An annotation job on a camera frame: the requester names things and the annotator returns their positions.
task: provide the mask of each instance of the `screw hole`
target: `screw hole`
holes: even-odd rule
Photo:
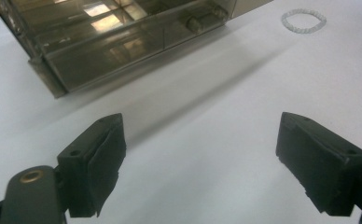
[[[70,155],[77,156],[77,155],[79,155],[79,153],[81,153],[79,150],[74,150],[70,153]]]
[[[21,183],[27,184],[36,181],[37,179],[41,178],[44,173],[41,170],[34,170],[31,171],[21,177]]]

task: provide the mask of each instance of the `white tabletop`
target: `white tabletop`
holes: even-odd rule
[[[314,9],[327,25],[280,22]],[[296,25],[312,21],[296,16]],[[99,218],[69,223],[341,223],[320,215],[275,155],[283,111],[362,148],[362,0],[275,0],[158,57],[54,100],[0,21],[0,200],[95,120],[124,118],[128,152]]]

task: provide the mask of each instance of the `white bracelet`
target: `white bracelet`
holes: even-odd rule
[[[308,28],[308,29],[301,29],[301,28],[295,27],[288,22],[287,18],[290,16],[293,16],[293,15],[296,15],[296,14],[312,15],[312,16],[316,17],[318,20],[320,20],[320,23],[318,23],[314,27]],[[281,17],[281,21],[288,30],[290,30],[294,33],[311,34],[311,33],[316,32],[317,30],[323,28],[323,26],[325,26],[327,23],[327,18],[325,16],[321,15],[320,13],[318,13],[317,11],[304,9],[304,8],[298,8],[298,9],[293,9],[293,10],[287,12],[286,14],[284,14]]]

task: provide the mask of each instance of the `transparent plastic box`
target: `transparent plastic box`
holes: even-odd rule
[[[0,0],[0,16],[60,97],[213,30],[235,11],[241,14],[241,7],[247,11],[269,0],[250,2]]]

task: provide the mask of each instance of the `white table surface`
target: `white table surface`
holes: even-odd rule
[[[327,25],[297,35],[290,9]],[[313,22],[307,16],[291,20]],[[69,223],[357,223],[320,215],[275,155],[283,111],[362,148],[362,0],[275,0],[54,100],[0,21],[0,200],[7,181],[56,156],[95,120],[124,117],[128,152],[99,218]]]

